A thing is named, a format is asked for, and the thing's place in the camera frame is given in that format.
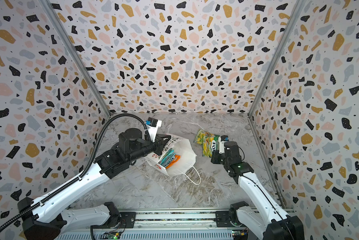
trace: patterned wallpaper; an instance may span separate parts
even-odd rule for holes
[[[40,4],[0,1],[0,225],[83,168],[104,117]]]
[[[306,1],[253,116],[306,239],[359,240],[359,1]]]
[[[111,112],[245,112],[292,0],[53,0]]]

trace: white rope handle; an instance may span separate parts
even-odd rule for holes
[[[189,179],[189,180],[190,180],[192,183],[194,183],[195,185],[200,185],[200,184],[201,184],[201,176],[199,175],[199,172],[196,170],[196,168],[195,168],[194,166],[192,166],[192,168],[194,168],[194,170],[195,170],[195,171],[197,172],[197,174],[198,174],[199,183],[193,182],[193,180],[191,180],[190,177],[186,175],[186,173],[182,172],[182,174],[184,174],[184,175],[187,177],[187,179]]]

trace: terrazzo wall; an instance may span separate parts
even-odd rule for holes
[[[111,112],[245,112],[292,0],[53,0]]]
[[[306,239],[359,240],[359,1],[307,1],[253,116]]]
[[[82,170],[104,117],[40,4],[0,1],[0,225]]]

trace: green and yellow package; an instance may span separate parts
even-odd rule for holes
[[[202,129],[198,130],[194,142],[202,145],[202,156],[211,157],[213,151],[218,149],[218,137],[219,135],[214,135]]]

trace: marble tabletop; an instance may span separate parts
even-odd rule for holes
[[[71,208],[94,207],[105,202],[114,202],[120,209],[142,208],[193,208],[229,207],[230,204],[246,201],[252,207],[249,196],[229,177],[222,165],[212,164],[210,158],[202,156],[202,146],[194,143],[199,129],[228,135],[245,152],[244,161],[254,169],[264,188],[276,199],[275,190],[259,154],[246,114],[170,114],[136,113],[147,120],[148,117],[162,120],[159,134],[171,133],[189,139],[197,154],[194,167],[201,176],[201,184],[194,185],[185,175],[169,177],[149,166],[144,158],[113,179],[92,189],[71,204]],[[118,134],[128,128],[143,129],[134,118],[122,117],[109,125],[97,156],[109,150],[118,142]],[[199,182],[196,171],[191,168],[187,175]]]

